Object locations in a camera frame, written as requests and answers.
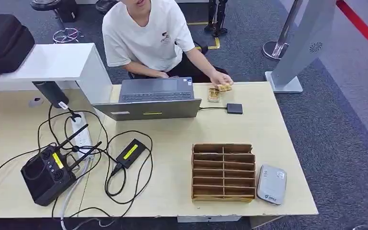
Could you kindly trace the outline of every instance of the yellow sticker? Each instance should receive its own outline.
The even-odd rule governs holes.
[[[63,163],[61,163],[60,158],[58,158],[57,153],[53,153],[54,160],[56,161],[58,168],[64,168]]]
[[[138,147],[137,144],[135,144],[130,150],[129,152],[127,152],[127,154],[123,157],[124,160],[126,160],[131,154],[133,151],[135,151],[135,149]]]

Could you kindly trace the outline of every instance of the power strip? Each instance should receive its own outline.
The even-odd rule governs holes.
[[[75,122],[71,121],[71,125],[72,125],[72,131],[76,132],[77,130],[79,130],[81,127],[83,127],[86,123],[87,120],[85,119],[85,115],[83,112],[77,112],[76,114],[79,114],[81,116],[81,118],[77,117],[75,118]],[[86,127],[82,132],[80,132],[75,138],[74,138],[74,145],[77,146],[92,146],[92,142],[91,142],[91,136],[90,136],[90,132],[88,130],[88,127]],[[81,152],[78,152],[78,159],[81,158],[84,153],[87,153],[89,151],[89,149],[80,149]],[[88,158],[93,159],[94,156],[90,155],[88,156]]]

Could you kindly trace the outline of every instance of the black pants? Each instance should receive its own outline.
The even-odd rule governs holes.
[[[219,72],[228,74],[226,70],[215,67],[215,69]],[[167,72],[167,75],[170,77],[179,76],[179,77],[192,77],[194,83],[202,83],[202,82],[211,82],[209,77],[205,75],[201,70],[199,70],[187,57],[187,55],[183,52],[183,58],[181,62],[178,63],[176,67]],[[144,75],[134,74],[136,79],[140,78],[153,78],[147,77]]]

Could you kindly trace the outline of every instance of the yellow floor tape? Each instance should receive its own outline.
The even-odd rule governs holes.
[[[187,23],[187,25],[208,25],[208,22],[198,22],[198,23]],[[221,43],[219,41],[219,38],[215,38],[215,45],[214,46],[208,46],[208,49],[219,49],[221,48]]]

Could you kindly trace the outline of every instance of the light wood desk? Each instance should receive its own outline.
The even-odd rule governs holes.
[[[80,90],[67,90],[66,95],[70,98],[70,108],[73,110],[84,109],[93,111],[90,103],[85,99]],[[40,91],[0,92],[0,165],[5,161],[21,153],[37,148],[37,128],[47,120],[49,101],[44,98],[42,105],[31,108],[28,106],[30,100],[35,97],[44,98]],[[52,115],[64,112],[64,110],[53,108]],[[100,125],[92,115],[86,115],[89,123],[93,143],[98,141]],[[66,116],[53,119],[54,132],[62,142],[64,136],[64,120]],[[68,126],[68,134],[72,133],[71,125]],[[41,145],[47,145],[54,139],[49,132],[48,125],[41,130]],[[0,170],[0,218],[31,218],[50,217],[52,205],[42,207],[36,205],[27,190],[20,169],[26,161],[37,152],[18,157],[6,164]],[[87,177],[83,178],[81,184],[74,191],[69,202],[66,215],[71,215],[80,209],[84,186]],[[58,209],[61,208],[65,195],[58,200]]]
[[[201,107],[225,106],[226,103],[243,105],[243,115],[229,115],[225,110],[199,111],[196,118],[142,120],[116,122],[106,118],[104,125],[113,136],[127,130],[138,130],[153,139],[153,175],[144,192],[137,197],[128,217],[179,217],[179,221],[203,221],[203,218],[263,216],[252,219],[254,226],[259,221],[267,222],[284,215],[318,214],[304,173],[288,135],[276,99],[268,82],[236,83],[233,91],[224,93],[221,104],[207,101],[210,84],[194,84],[196,98],[202,98]],[[120,85],[114,85],[112,102],[117,102]],[[115,139],[110,153],[114,157],[137,138],[148,147],[150,141],[140,134],[126,134]],[[284,169],[287,174],[287,190],[284,204],[271,205],[259,198],[251,203],[242,202],[192,202],[191,201],[191,147],[196,143],[251,143],[256,155],[256,168],[269,164]],[[124,192],[116,198],[130,199],[134,193],[137,173],[147,152],[144,152],[127,171]],[[107,158],[102,158],[89,175],[81,209],[100,207],[114,216],[121,215],[127,205],[112,202],[104,192]],[[143,185],[150,171],[146,163],[139,185]],[[117,174],[111,184],[116,192],[122,183],[123,173]],[[80,217],[104,216],[89,210]]]

